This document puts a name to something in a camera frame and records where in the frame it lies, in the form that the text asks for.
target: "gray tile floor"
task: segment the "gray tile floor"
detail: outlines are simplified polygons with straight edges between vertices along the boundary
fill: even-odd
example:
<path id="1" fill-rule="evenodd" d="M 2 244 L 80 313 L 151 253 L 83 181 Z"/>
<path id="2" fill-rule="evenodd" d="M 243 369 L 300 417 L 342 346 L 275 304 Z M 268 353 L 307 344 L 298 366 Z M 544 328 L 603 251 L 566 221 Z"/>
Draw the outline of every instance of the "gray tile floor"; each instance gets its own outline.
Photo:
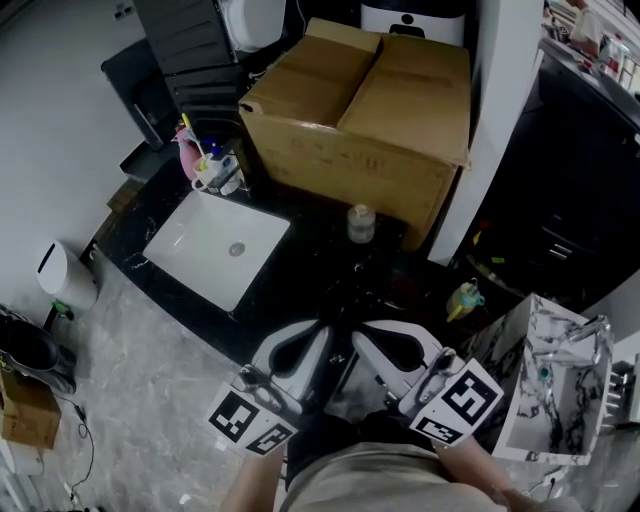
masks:
<path id="1" fill-rule="evenodd" d="M 241 463 L 202 427 L 221 382 L 238 368 L 148 299 L 101 255 L 93 262 L 101 283 L 97 304 L 74 322 L 58 321 L 55 334 L 78 354 L 78 392 L 95 445 L 91 477 L 77 489 L 85 506 L 109 512 L 217 510 Z M 375 387 L 367 391 L 367 386 Z M 380 388 L 354 372 L 334 411 L 359 417 L 379 403 Z M 347 411 L 348 403 L 359 404 Z M 68 509 L 63 482 L 84 477 L 88 440 L 62 403 L 55 450 L 35 477 L 45 506 Z M 521 490 L 540 482 L 554 467 L 501 461 Z M 640 489 L 637 434 L 602 438 L 592 463 L 572 468 L 554 489 L 573 495 L 586 512 L 626 512 Z M 549 488 L 533 494 L 544 499 Z"/>

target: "cardboard box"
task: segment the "cardboard box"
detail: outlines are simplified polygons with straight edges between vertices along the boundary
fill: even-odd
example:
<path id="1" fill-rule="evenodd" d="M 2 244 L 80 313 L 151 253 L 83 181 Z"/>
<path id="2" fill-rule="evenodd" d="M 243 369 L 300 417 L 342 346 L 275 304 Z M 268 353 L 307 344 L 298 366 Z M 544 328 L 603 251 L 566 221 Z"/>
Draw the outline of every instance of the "cardboard box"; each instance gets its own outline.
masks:
<path id="1" fill-rule="evenodd" d="M 0 371 L 2 438 L 36 448 L 53 449 L 60 407 L 51 389 L 35 379 Z"/>
<path id="2" fill-rule="evenodd" d="M 240 100 L 272 179 L 409 224 L 417 249 L 468 160 L 466 50 L 313 19 Z"/>

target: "marble box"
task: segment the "marble box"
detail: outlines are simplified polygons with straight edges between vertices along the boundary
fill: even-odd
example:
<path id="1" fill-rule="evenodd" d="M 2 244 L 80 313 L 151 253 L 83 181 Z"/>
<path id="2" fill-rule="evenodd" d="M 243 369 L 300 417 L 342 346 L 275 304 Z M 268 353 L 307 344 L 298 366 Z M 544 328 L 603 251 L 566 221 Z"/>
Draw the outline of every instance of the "marble box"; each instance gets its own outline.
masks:
<path id="1" fill-rule="evenodd" d="M 572 344 L 587 319 L 532 295 L 469 339 L 476 358 L 505 391 L 476 436 L 494 456 L 586 465 L 606 409 L 611 337 Z"/>

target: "trash can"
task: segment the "trash can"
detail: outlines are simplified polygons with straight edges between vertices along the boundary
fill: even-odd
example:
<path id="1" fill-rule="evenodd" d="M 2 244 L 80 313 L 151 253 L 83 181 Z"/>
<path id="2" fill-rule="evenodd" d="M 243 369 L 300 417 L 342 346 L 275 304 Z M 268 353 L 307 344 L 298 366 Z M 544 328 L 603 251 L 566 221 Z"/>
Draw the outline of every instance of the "trash can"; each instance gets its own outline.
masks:
<path id="1" fill-rule="evenodd" d="M 57 241 L 42 257 L 38 282 L 45 292 L 72 309 L 91 309 L 98 299 L 98 287 L 91 272 Z"/>

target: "sink drain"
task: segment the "sink drain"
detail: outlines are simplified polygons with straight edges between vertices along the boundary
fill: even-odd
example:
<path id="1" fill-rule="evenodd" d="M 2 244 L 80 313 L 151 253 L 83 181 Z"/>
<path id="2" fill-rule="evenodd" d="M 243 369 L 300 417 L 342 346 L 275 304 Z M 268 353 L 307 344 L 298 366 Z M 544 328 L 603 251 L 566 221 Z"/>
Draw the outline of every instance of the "sink drain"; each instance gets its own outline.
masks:
<path id="1" fill-rule="evenodd" d="M 247 247 L 242 242 L 236 242 L 229 247 L 229 254 L 234 258 L 237 258 L 238 256 L 242 256 L 246 248 Z"/>

